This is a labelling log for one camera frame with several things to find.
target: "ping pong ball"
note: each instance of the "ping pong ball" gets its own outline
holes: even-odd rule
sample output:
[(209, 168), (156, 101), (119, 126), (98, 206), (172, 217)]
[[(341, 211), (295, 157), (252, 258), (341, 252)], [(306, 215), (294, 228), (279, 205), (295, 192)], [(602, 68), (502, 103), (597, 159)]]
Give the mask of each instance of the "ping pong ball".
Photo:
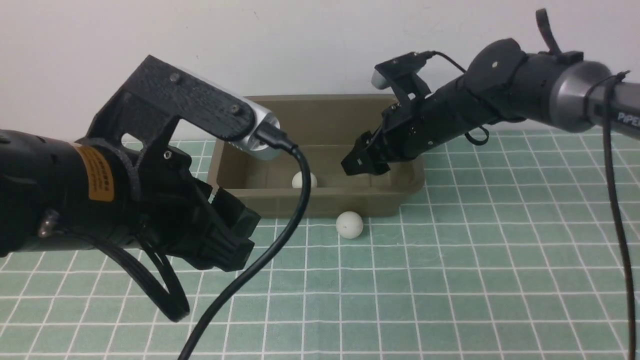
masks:
[(364, 224), (360, 215), (353, 211), (347, 211), (340, 214), (338, 220), (335, 221), (335, 229), (338, 234), (345, 239), (355, 239), (362, 234)]
[[(311, 173), (311, 187), (317, 188), (317, 186), (318, 186), (318, 179), (316, 179), (316, 176), (314, 175), (314, 173)], [(299, 171), (293, 177), (293, 180), (291, 180), (291, 187), (294, 189), (302, 188), (302, 171)]]

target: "green grid mat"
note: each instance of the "green grid mat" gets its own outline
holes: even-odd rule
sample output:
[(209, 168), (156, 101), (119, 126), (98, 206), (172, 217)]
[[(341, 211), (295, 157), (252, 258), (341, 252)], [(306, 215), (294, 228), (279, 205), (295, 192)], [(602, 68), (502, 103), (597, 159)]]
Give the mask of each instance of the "green grid mat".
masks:
[[(637, 263), (640, 146), (614, 143)], [(214, 142), (176, 145), (205, 179)], [(424, 161), (427, 186), (398, 216), (365, 219), (358, 239), (339, 238), (334, 219), (306, 220), (218, 314), (193, 359), (624, 358), (599, 132), (503, 131), (482, 147), (459, 138)], [(260, 223), (251, 261), (285, 221)], [(175, 359), (237, 274), (172, 262), (192, 308), (178, 324), (98, 252), (0, 259), (0, 360)]]

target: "white wall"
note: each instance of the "white wall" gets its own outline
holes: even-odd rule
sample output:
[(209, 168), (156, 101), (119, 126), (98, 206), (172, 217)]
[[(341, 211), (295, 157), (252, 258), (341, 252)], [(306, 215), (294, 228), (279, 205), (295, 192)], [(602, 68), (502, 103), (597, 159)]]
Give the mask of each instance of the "white wall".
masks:
[[(372, 93), (372, 67), (408, 51), (466, 66), (500, 38), (544, 50), (543, 6), (562, 49), (640, 72), (638, 0), (3, 0), (0, 128), (83, 136), (147, 54), (244, 95)], [(434, 59), (421, 75), (458, 74)]]

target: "orange warning label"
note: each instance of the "orange warning label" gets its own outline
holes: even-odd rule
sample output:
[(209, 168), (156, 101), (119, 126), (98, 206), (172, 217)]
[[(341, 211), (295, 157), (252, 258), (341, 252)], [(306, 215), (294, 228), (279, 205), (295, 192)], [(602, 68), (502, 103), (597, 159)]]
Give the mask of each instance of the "orange warning label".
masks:
[(72, 144), (82, 160), (89, 181), (89, 199), (95, 201), (112, 202), (114, 197), (113, 174), (107, 159), (90, 146)]

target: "brown tray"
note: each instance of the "brown tray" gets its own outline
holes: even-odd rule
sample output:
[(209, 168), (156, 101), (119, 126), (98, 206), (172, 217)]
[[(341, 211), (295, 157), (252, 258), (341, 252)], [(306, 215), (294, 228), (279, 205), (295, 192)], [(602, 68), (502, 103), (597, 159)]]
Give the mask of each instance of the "brown tray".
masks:
[[(355, 211), (363, 217), (398, 212), (407, 196), (424, 185), (423, 162), (390, 164), (382, 176), (344, 174), (340, 162), (364, 131), (375, 130), (381, 112), (396, 101), (391, 95), (287, 95), (250, 97), (280, 120), (280, 127), (304, 152), (316, 175), (306, 217), (337, 217)], [(222, 186), (264, 218), (289, 217), (300, 189), (291, 188), (299, 171), (286, 153), (261, 161), (216, 142), (207, 182)]]

